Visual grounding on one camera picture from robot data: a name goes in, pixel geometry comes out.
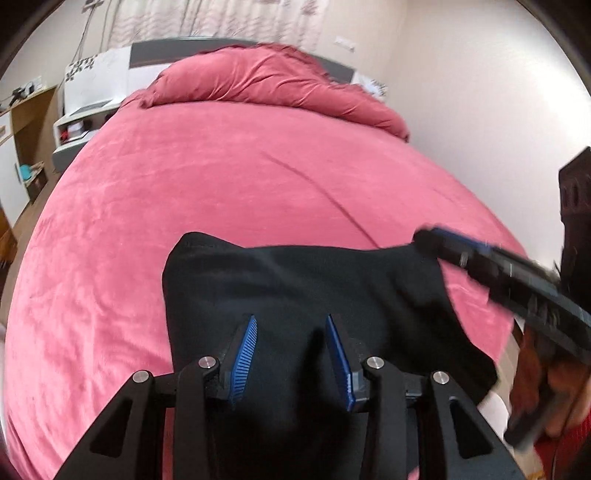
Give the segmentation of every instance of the pink duvet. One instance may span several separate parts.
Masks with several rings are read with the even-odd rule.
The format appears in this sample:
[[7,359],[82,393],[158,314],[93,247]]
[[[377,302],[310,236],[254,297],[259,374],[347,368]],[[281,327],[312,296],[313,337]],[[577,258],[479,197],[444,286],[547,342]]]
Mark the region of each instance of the pink duvet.
[[[523,253],[407,136],[395,112],[291,48],[192,57],[132,95],[60,179],[22,262],[5,408],[23,478],[53,478],[134,371],[171,371],[161,273],[185,232],[371,249],[440,223]],[[508,315],[444,274],[466,333],[498,360]]]

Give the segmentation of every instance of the black cloth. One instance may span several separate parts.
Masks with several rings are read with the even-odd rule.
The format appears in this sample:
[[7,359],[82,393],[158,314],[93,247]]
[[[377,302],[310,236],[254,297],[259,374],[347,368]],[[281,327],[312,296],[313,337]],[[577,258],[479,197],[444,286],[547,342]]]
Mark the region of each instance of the black cloth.
[[339,403],[323,335],[329,313],[371,355],[405,372],[444,370],[475,403],[496,381],[462,330],[438,262],[412,245],[241,248],[187,233],[163,288],[175,371],[216,353],[250,314],[258,322],[243,400],[209,414],[223,479],[358,478],[366,414]]

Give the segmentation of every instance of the curtain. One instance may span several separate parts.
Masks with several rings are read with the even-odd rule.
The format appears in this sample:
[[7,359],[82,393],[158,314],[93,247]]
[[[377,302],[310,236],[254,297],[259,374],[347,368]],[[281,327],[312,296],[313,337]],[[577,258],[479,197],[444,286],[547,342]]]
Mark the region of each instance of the curtain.
[[314,51],[330,0],[117,0],[108,48],[167,37],[281,42]]

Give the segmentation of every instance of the gray headboard panel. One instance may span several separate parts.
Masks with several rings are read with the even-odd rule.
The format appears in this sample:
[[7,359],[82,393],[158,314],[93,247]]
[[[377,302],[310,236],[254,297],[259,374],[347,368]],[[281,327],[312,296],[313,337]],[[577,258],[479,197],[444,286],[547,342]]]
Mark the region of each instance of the gray headboard panel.
[[[177,60],[190,57],[201,51],[216,50],[228,45],[255,45],[256,42],[249,40],[237,40],[235,38],[163,38],[161,40],[148,40],[134,43],[131,46],[129,68],[144,67],[146,65],[157,65],[161,63],[172,63]],[[341,63],[313,55],[326,69],[333,80],[339,83],[350,83],[354,70]]]

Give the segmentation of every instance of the screw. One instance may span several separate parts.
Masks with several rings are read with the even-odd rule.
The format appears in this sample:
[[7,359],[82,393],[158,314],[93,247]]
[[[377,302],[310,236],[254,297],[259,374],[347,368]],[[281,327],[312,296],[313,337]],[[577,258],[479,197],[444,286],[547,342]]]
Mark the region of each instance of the screw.
[[138,370],[131,378],[134,379],[135,383],[144,383],[150,378],[150,374],[146,370]]
[[449,375],[445,372],[435,372],[433,374],[433,380],[435,380],[435,382],[440,385],[445,385],[447,382],[449,382]]
[[203,356],[199,359],[199,366],[201,368],[211,368],[216,366],[216,359],[212,356]]
[[366,363],[368,364],[368,367],[375,368],[376,370],[379,370],[384,366],[384,361],[378,356],[370,356]]

